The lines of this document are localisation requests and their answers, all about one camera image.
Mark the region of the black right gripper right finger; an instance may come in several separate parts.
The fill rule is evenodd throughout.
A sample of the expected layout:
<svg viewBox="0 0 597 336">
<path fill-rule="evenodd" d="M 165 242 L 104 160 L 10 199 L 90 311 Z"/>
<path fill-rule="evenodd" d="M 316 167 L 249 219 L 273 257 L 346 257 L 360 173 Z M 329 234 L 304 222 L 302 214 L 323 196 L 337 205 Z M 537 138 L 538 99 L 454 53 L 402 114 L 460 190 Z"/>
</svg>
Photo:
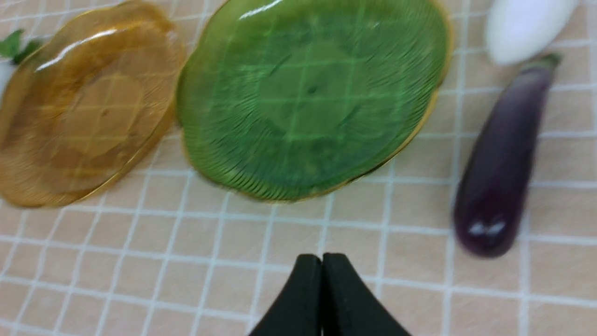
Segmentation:
<svg viewBox="0 0 597 336">
<path fill-rule="evenodd" d="M 325 336 L 408 336 L 365 285 L 347 255 L 324 253 L 320 318 Z"/>
</svg>

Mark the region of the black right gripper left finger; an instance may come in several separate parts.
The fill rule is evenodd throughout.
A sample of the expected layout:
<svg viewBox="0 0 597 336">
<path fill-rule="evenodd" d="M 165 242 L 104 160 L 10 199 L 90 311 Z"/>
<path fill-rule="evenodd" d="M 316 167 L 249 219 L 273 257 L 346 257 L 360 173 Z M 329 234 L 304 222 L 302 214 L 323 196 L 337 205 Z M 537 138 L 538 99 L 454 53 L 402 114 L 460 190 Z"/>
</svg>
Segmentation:
<svg viewBox="0 0 597 336">
<path fill-rule="evenodd" d="M 251 336 L 320 336 L 322 262 L 300 254 L 281 292 Z"/>
</svg>

